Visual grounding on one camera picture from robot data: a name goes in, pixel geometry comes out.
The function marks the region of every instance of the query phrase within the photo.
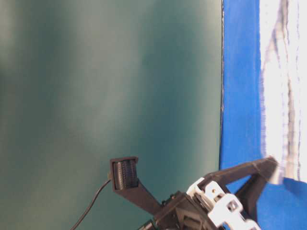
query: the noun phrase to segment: wire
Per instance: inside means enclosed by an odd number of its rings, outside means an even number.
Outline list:
[[[92,199],[90,205],[86,208],[86,210],[84,211],[84,213],[82,214],[82,216],[80,216],[80,218],[78,219],[77,223],[74,224],[74,226],[71,228],[71,230],[75,230],[78,225],[82,222],[82,220],[84,219],[84,217],[87,215],[87,213],[91,210],[95,200],[97,199],[99,193],[101,192],[101,190],[110,182],[111,180],[107,180],[102,186],[100,186],[100,188],[97,190],[97,192],[95,193],[94,198]]]

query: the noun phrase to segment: white cloth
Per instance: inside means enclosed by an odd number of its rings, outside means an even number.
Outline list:
[[[260,0],[261,151],[307,182],[307,1]]]

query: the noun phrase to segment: dark green surface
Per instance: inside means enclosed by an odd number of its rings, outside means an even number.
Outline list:
[[[69,229],[136,155],[159,201],[218,168],[219,0],[0,0],[0,229]],[[150,216],[108,185],[79,229]]]

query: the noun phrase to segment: blue surface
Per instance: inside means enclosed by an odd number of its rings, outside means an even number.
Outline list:
[[[261,158],[259,1],[224,0],[224,116],[220,167]],[[235,191],[244,181],[229,185]],[[263,230],[307,229],[307,184],[269,184],[258,201]]]

